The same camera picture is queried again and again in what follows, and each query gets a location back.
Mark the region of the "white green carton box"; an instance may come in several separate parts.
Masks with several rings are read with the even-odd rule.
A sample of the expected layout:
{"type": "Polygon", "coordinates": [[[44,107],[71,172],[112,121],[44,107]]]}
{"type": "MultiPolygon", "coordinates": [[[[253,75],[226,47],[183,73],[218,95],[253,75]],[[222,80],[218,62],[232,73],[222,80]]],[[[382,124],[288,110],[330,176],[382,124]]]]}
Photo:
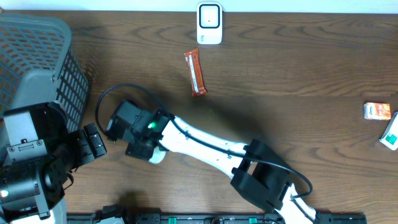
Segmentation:
{"type": "Polygon", "coordinates": [[[396,151],[398,148],[397,141],[397,120],[398,112],[395,112],[387,125],[382,137],[379,142],[388,147],[392,151],[396,151]]]}

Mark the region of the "green lid white jar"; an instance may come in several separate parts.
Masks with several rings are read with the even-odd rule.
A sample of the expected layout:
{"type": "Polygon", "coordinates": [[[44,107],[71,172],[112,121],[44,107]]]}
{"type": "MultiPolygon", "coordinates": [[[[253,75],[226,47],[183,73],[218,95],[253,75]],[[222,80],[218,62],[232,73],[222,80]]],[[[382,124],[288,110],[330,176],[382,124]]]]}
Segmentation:
{"type": "Polygon", "coordinates": [[[167,154],[167,151],[168,151],[167,149],[164,149],[164,148],[162,148],[160,146],[156,146],[154,148],[152,157],[149,159],[149,162],[151,164],[159,164],[159,163],[161,163],[164,160],[164,158],[165,158],[165,156],[167,154]]]}

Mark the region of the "orange white small box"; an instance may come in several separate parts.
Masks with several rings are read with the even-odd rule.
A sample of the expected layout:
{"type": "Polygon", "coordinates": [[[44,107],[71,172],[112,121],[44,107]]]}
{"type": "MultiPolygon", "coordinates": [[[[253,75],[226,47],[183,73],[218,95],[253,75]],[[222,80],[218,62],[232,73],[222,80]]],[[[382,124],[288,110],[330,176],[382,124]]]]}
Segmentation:
{"type": "Polygon", "coordinates": [[[372,103],[364,104],[364,118],[370,120],[390,120],[391,108],[388,103],[372,103]]]}

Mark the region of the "orange snack bar wrapper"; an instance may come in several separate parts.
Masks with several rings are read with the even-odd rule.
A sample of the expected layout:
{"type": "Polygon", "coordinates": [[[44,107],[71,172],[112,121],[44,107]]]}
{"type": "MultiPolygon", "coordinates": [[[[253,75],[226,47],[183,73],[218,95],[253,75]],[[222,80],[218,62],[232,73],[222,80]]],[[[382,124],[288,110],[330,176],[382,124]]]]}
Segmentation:
{"type": "Polygon", "coordinates": [[[184,57],[190,71],[192,95],[202,96],[207,94],[203,75],[201,72],[198,49],[193,49],[191,51],[185,52],[184,57]]]}

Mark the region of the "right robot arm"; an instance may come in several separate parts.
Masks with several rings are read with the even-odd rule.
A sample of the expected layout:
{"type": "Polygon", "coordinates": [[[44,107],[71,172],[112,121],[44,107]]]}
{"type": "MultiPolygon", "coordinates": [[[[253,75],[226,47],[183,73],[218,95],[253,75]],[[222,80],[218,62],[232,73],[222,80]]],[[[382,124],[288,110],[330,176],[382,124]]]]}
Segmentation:
{"type": "Polygon", "coordinates": [[[292,180],[293,175],[306,178],[264,142],[220,139],[161,110],[134,109],[127,121],[127,155],[152,164],[160,163],[168,152],[191,156],[222,171],[242,198],[267,212],[277,212],[286,223],[317,222],[316,210],[303,201],[304,194],[296,191],[292,180]]]}

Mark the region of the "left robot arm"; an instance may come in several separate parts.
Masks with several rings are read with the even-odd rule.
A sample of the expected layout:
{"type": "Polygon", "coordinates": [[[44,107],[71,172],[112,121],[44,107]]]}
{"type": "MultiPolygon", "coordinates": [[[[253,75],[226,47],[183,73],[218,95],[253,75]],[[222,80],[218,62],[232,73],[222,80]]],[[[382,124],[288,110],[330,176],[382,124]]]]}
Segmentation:
{"type": "Polygon", "coordinates": [[[9,144],[1,166],[1,223],[66,223],[65,182],[106,155],[94,124],[69,131],[55,102],[6,111],[9,144]]]}

